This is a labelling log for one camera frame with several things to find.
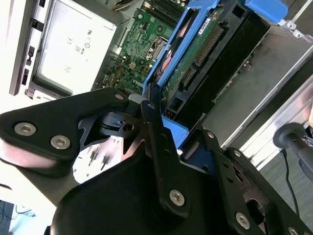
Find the silver bolt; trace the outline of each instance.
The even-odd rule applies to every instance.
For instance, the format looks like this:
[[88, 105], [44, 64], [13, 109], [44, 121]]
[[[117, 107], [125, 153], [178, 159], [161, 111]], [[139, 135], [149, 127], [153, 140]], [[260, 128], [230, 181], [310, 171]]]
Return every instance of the silver bolt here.
[[291, 235], [298, 235], [297, 231], [292, 227], [288, 227], [288, 231]]
[[31, 123], [21, 122], [15, 125], [14, 131], [21, 136], [31, 136], [37, 131], [37, 128]]
[[250, 223], [249, 220], [246, 218], [246, 216], [240, 212], [236, 213], [236, 220], [246, 230], [250, 229]]
[[152, 109], [156, 109], [155, 106], [154, 106], [154, 104], [152, 104], [152, 103], [148, 103], [148, 106], [149, 106], [150, 108], [152, 108]]
[[240, 152], [238, 152], [237, 150], [235, 150], [234, 153], [235, 153], [235, 155], [236, 155], [237, 157], [240, 157], [240, 156], [241, 156]]
[[211, 132], [208, 132], [207, 135], [208, 135], [210, 138], [214, 139], [214, 135], [213, 135]]
[[176, 206], [183, 206], [185, 204], [185, 198], [181, 192], [176, 189], [170, 191], [170, 199]]
[[70, 147], [70, 140], [65, 136], [54, 136], [50, 143], [54, 148], [60, 150], [65, 150]]
[[121, 96], [120, 94], [115, 94], [115, 97], [118, 98], [118, 99], [124, 99], [124, 97]]

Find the regulatory label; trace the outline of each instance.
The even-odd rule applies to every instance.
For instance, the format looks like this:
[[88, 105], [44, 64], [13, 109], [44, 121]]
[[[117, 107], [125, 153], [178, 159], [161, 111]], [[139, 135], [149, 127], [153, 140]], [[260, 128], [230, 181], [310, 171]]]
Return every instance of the regulatory label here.
[[200, 29], [199, 32], [198, 32], [199, 35], [202, 35], [203, 31], [204, 31], [205, 28], [208, 26], [208, 24], [210, 23], [211, 19], [212, 19], [212, 18], [207, 18], [207, 19], [205, 20], [205, 22], [203, 23], [201, 29]]

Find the motherboard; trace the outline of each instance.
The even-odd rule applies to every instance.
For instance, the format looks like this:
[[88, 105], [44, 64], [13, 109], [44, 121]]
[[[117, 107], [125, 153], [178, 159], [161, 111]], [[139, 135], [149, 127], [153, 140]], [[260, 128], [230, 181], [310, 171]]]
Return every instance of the motherboard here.
[[185, 2], [180, 1], [145, 1], [134, 14], [132, 28], [114, 67], [103, 80], [103, 86], [141, 94], [143, 82], [165, 49], [184, 7]]

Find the metal plate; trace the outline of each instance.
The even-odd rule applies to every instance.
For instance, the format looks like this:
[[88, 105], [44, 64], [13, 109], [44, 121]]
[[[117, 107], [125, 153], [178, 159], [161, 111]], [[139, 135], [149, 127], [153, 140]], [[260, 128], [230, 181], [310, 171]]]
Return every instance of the metal plate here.
[[55, 1], [37, 76], [71, 94], [91, 90], [116, 26], [71, 1]]

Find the green circuit board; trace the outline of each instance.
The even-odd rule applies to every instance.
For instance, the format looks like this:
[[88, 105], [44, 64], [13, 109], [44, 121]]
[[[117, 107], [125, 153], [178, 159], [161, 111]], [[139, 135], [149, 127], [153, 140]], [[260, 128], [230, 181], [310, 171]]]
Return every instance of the green circuit board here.
[[[216, 8], [203, 23], [202, 27], [198, 31], [198, 34], [195, 36], [193, 42], [186, 51], [184, 57], [181, 59], [171, 77], [168, 79], [167, 83], [161, 90], [161, 102], [163, 105], [170, 101], [171, 93], [174, 94], [176, 92], [180, 82], [186, 86], [189, 80], [195, 74], [196, 70], [192, 69], [191, 65], [194, 62], [196, 63], [199, 60], [203, 60], [203, 58], [199, 58], [201, 57], [201, 54], [199, 56], [199, 53], [201, 52], [201, 46], [204, 44], [205, 40], [218, 22], [219, 16], [222, 14], [223, 10], [224, 9], [222, 8]], [[222, 29], [218, 27], [216, 32], [213, 33], [212, 39], [217, 39], [221, 32]]]
[[138, 10], [105, 85], [120, 88], [130, 94], [141, 94], [143, 82], [172, 32], [167, 25], [142, 9]]

